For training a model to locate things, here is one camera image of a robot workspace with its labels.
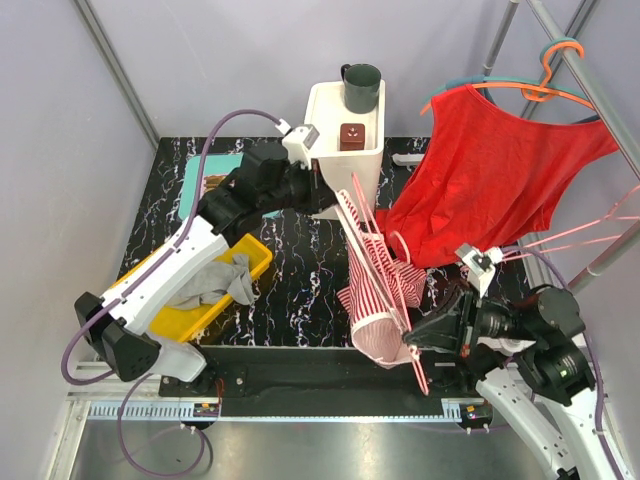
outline metal floor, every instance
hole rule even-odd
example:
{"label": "metal floor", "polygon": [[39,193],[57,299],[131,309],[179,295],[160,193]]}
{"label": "metal floor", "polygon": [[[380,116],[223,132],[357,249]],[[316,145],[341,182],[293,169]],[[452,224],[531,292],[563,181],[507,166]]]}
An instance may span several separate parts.
{"label": "metal floor", "polygon": [[[452,428],[449,424],[430,424]],[[130,451],[147,444],[168,422],[126,422]],[[539,480],[542,470],[510,429],[489,435],[442,434],[407,424],[225,423],[206,430],[215,458],[189,477],[215,480]],[[172,432],[134,458],[146,468],[172,473],[199,451],[186,432]],[[123,459],[114,421],[89,421],[73,480],[148,479]]]}

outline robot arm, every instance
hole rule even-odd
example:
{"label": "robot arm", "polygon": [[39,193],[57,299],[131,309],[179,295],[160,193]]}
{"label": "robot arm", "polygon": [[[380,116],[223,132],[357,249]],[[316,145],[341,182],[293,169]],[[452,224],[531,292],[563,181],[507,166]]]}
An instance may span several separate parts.
{"label": "robot arm", "polygon": [[190,225],[185,222],[101,298],[87,292],[76,301],[81,325],[110,306],[89,329],[87,340],[121,380],[149,372],[184,382],[199,378],[206,366],[201,353],[188,343],[152,334],[149,325],[196,272],[257,228],[263,214],[285,208],[313,214],[335,204],[317,160],[309,154],[317,137],[313,126],[302,125],[290,131],[282,144],[264,143],[247,151],[240,166],[205,193]]}
{"label": "robot arm", "polygon": [[[615,443],[608,432],[598,433],[595,426],[595,380],[587,359],[572,341],[585,329],[573,295],[544,285],[518,304],[482,298],[487,277],[495,273],[491,258],[470,247],[460,253],[470,267],[471,284],[452,284],[444,301],[414,325],[405,342],[461,356],[475,379],[476,391],[527,444],[546,478],[616,479],[598,436],[609,437],[612,447]],[[508,358],[478,343],[481,337],[528,341],[529,346],[514,360],[561,432],[516,387],[504,368]],[[617,448],[612,451],[623,478],[633,478]]]}

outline white box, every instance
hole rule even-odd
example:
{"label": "white box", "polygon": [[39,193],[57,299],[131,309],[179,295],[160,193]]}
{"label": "white box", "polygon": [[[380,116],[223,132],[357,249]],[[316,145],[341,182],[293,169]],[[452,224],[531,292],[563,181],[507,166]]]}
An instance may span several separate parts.
{"label": "white box", "polygon": [[[311,148],[313,158],[317,158],[320,171],[327,184],[335,191],[345,189],[357,205],[357,197],[351,181],[356,173],[369,204],[374,210],[382,151],[384,149],[384,100],[385,83],[380,82],[378,106],[365,114],[352,113],[344,106],[344,85],[340,82],[318,83],[311,88],[305,124],[312,124],[320,133]],[[365,127],[364,150],[340,151],[340,125],[343,123],[362,123]],[[335,210],[315,215],[314,218],[337,220]]]}

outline dark green mug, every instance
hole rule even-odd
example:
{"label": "dark green mug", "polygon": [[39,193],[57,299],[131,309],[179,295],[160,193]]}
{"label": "dark green mug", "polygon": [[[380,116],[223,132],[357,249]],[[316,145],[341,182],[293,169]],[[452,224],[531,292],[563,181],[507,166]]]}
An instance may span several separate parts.
{"label": "dark green mug", "polygon": [[373,65],[343,65],[344,105],[353,113],[369,113],[378,105],[382,74]]}

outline black marble surface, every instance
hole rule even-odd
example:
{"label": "black marble surface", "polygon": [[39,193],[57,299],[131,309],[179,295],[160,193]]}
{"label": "black marble surface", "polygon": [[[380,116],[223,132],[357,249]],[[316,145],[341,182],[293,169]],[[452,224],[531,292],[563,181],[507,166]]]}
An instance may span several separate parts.
{"label": "black marble surface", "polygon": [[[238,153],[268,138],[219,138],[210,153]],[[120,276],[144,260],[179,227],[178,205],[187,160],[199,154],[204,138],[163,138],[129,244]],[[380,175],[377,203],[389,208],[409,179],[412,167],[398,167],[394,153],[422,153],[427,138],[388,138]],[[253,234],[273,253],[274,259],[255,284],[257,301],[248,307],[232,304],[198,338],[198,342],[229,345],[349,346],[346,311],[336,292],[348,284],[344,232],[338,222],[313,220],[284,211],[265,218]],[[422,306],[412,312],[419,318],[444,293],[447,283],[460,275],[450,265],[427,270]],[[527,290],[520,261],[501,264],[490,295],[518,300]]]}

